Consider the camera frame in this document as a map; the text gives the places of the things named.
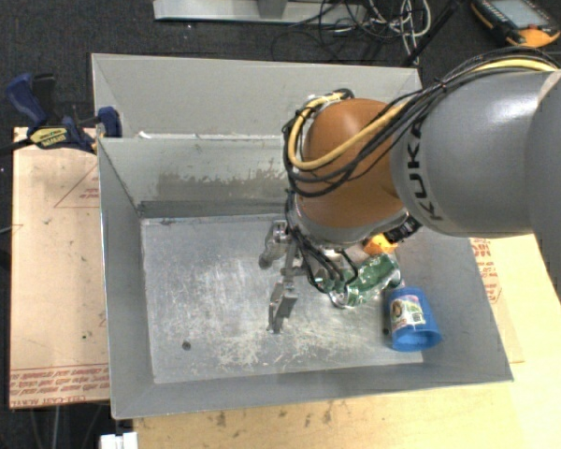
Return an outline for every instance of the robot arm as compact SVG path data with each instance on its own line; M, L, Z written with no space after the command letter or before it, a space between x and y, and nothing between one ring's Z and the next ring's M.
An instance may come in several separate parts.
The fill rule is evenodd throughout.
M561 69L545 54L487 53L388 103L337 90L283 132L287 234L312 285L341 281L347 298L357 270L336 271L341 255L356 266L345 249L425 225L457 237L534 232L561 299Z

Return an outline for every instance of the cardboard sheet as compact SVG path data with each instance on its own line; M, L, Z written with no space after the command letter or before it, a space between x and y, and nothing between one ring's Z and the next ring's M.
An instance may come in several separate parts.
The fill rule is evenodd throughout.
M10 408L109 397L98 192L94 155L14 153Z

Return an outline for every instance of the orange object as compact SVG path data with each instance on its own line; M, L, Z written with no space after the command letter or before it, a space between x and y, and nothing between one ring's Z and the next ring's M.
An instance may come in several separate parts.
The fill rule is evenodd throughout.
M353 98L323 109L306 134L303 160L316 160L331 152L359 133L385 106L385 103L379 101ZM315 171L304 171L304 176L323 176L342 167L349 163L368 141L369 138L364 138L330 164ZM300 196L299 207L314 223L330 227L370 225L395 215L403 208L403 203L393 185L389 155L384 156L366 172L390 144L390 139L385 141L362 161L352 174L354 180L346 182L328 195L312 198ZM312 192L323 189L325 184L300 182L298 186Z
M393 253L396 247L397 245L387 241L384 235L376 235L368 240L364 246L364 252L370 256L380 253Z

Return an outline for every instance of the scratched metal surface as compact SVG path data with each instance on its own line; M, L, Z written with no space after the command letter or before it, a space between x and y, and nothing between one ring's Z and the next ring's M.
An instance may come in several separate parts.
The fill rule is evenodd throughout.
M261 270L257 260L274 217L143 220L156 383L422 362L390 349L379 300L341 311L305 278L284 331L266 332L281 262Z

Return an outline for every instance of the cable bundle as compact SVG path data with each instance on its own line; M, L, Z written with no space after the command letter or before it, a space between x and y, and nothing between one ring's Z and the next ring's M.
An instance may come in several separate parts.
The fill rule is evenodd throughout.
M327 103L341 99L353 98L349 90L336 90L331 94L314 98L295 113L292 120L282 128L284 134L283 162L287 171L291 190L303 197L324 196L335 191L339 186L361 178L369 172L397 142L412 127L419 127L428 113L450 92L456 90L469 81L500 72L552 71L559 67L556 60L537 49L510 47L489 51L475 56L449 72L442 80L437 81L426 89L396 98L376 115L354 137L340 144L330 153L314 161L305 162L298 157L304 138L306 121L313 117ZM364 138L369 141L355 157L343 166L324 173L324 168L344 154L355 143ZM382 143L393 138L390 146L377 156L375 161L365 170L354 176L358 165L368 158ZM325 187L318 191L306 191L299 183L325 183Z

